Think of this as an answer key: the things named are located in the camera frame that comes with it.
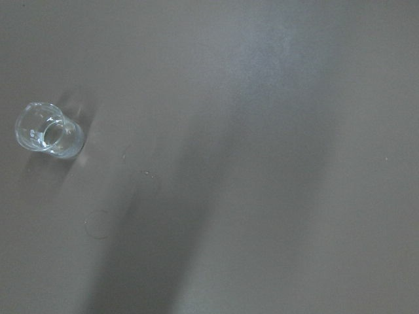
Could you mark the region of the small clear glass cup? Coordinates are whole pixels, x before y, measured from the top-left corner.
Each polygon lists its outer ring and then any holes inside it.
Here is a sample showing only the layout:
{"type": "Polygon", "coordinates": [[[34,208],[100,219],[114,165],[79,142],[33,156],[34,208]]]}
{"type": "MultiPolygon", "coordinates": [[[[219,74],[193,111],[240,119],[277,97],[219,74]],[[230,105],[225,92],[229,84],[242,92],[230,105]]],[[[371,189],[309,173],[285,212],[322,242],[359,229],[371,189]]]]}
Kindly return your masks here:
{"type": "Polygon", "coordinates": [[[72,159],[82,150],[85,134],[78,123],[50,103],[32,102],[19,114],[14,134],[20,146],[60,159],[72,159]]]}

